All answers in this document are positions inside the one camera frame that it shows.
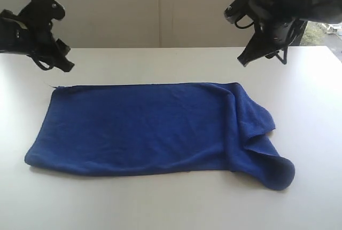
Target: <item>white wall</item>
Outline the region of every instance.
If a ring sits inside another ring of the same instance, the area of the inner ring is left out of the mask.
[[[18,13],[29,0],[0,0]],[[226,22],[233,0],[57,0],[53,32],[72,47],[245,46],[252,30]]]

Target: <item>towel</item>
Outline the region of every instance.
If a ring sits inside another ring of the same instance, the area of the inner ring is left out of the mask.
[[[238,83],[58,87],[25,162],[83,176],[240,171],[283,190],[294,165],[274,128]]]

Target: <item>robotic arm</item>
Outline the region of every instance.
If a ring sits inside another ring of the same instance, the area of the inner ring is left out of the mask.
[[[286,64],[287,49],[304,33],[307,21],[342,22],[342,0],[235,0],[224,16],[239,29],[254,26],[255,34],[238,57],[241,64],[261,57],[277,57]],[[245,16],[252,23],[242,27],[238,22]]]
[[[66,59],[70,51],[51,33],[52,19],[61,20],[64,8],[55,0],[31,0],[18,15],[9,10],[0,13],[0,53],[24,54],[42,69],[57,67],[69,72],[74,64]]]

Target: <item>white table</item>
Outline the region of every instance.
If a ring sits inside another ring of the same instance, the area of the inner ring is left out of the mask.
[[[0,55],[1,230],[342,229],[342,64],[325,47],[295,47],[289,64],[242,67],[242,48],[73,49],[74,70],[43,72]],[[283,192],[231,172],[85,178],[24,163],[51,86],[239,82],[266,107],[271,140],[296,166]]]

